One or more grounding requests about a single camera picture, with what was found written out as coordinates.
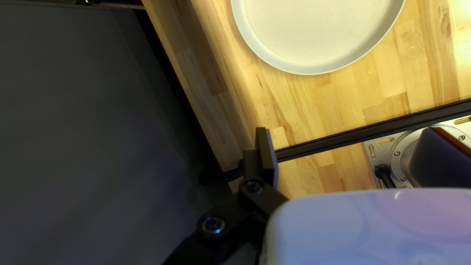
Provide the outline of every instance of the screw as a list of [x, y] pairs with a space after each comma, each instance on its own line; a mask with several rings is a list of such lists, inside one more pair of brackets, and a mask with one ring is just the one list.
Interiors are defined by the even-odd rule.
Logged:
[[258, 181], [249, 181], [244, 184], [244, 188], [248, 192], [257, 193], [262, 189], [262, 185]]
[[201, 228], [206, 234], [214, 235], [221, 233], [225, 226], [226, 222], [221, 217], [209, 216], [203, 221]]

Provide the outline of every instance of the plate rim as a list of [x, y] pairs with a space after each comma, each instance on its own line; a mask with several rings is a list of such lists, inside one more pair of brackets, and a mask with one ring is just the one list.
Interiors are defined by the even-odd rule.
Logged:
[[260, 50], [265, 50], [265, 52], [267, 54], [272, 54], [269, 51], [269, 49], [265, 48], [261, 44], [261, 42], [257, 39], [257, 36], [255, 35], [255, 33], [253, 33], [252, 30], [250, 30], [251, 33], [248, 33], [247, 30], [245, 29], [246, 27], [250, 28], [250, 24], [248, 23], [248, 21], [246, 19], [245, 9], [244, 9], [244, 0], [231, 0], [231, 8], [232, 8], [232, 14], [233, 14], [233, 17], [234, 17], [234, 20], [235, 20], [235, 24], [237, 26], [237, 29], [239, 30], [239, 33], [241, 34], [242, 38], [244, 39], [245, 43], [264, 62], [266, 62], [267, 64], [269, 64], [270, 66], [272, 66], [272, 67], [274, 67], [278, 70], [281, 70], [281, 71], [284, 71], [284, 72], [287, 72], [287, 73], [291, 73], [291, 74], [296, 74], [296, 75], [322, 75], [322, 74], [331, 73], [333, 71], [340, 70], [342, 68], [345, 68], [345, 67], [355, 63], [356, 61], [358, 61], [362, 57], [364, 57], [366, 54], [368, 54], [371, 50], [373, 50], [384, 39], [384, 37], [389, 33], [391, 28], [396, 23], [397, 19], [399, 18], [399, 15], [401, 14], [402, 9], [404, 8], [404, 5], [406, 3], [406, 0], [391, 0], [391, 2], [392, 1], [401, 1], [402, 2], [401, 6], [400, 6], [399, 10], [397, 11], [397, 14], [394, 16], [394, 19], [392, 20], [392, 22], [388, 26], [388, 28], [384, 31], [384, 33], [381, 35], [381, 37], [378, 39], [378, 41], [376, 41], [374, 43], [374, 45], [372, 45], [366, 52], [363, 52], [360, 56], [356, 57], [354, 60], [350, 61], [347, 64], [344, 64], [341, 67], [337, 67], [337, 68], [330, 69], [330, 70], [323, 71], [323, 72], [315, 72], [315, 73], [300, 73], [300, 72], [296, 72], [296, 71], [291, 71], [291, 70], [285, 69], [283, 67], [280, 67], [276, 63], [273, 63], [272, 61], [275, 61], [275, 60], [270, 60], [269, 55], [267, 56], [267, 55], [260, 52]]

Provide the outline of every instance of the wood grain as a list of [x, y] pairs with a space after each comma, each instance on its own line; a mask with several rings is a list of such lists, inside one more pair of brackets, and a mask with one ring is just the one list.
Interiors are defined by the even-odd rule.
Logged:
[[[230, 0], [143, 0], [224, 170], [253, 147], [276, 148], [471, 97], [471, 2], [407, 0], [385, 38], [338, 71], [293, 75], [242, 39]], [[374, 189], [361, 144], [279, 164], [288, 197]]]

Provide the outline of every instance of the gray fabric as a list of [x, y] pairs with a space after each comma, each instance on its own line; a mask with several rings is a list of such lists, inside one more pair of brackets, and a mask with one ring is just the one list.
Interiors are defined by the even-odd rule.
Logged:
[[0, 264], [160, 264], [210, 204], [134, 14], [0, 2], [0, 50]]

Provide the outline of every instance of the white plate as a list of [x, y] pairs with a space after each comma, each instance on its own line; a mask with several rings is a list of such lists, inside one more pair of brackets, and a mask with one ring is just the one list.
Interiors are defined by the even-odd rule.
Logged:
[[388, 33], [405, 0], [231, 0], [239, 31], [262, 60], [319, 75], [363, 57]]

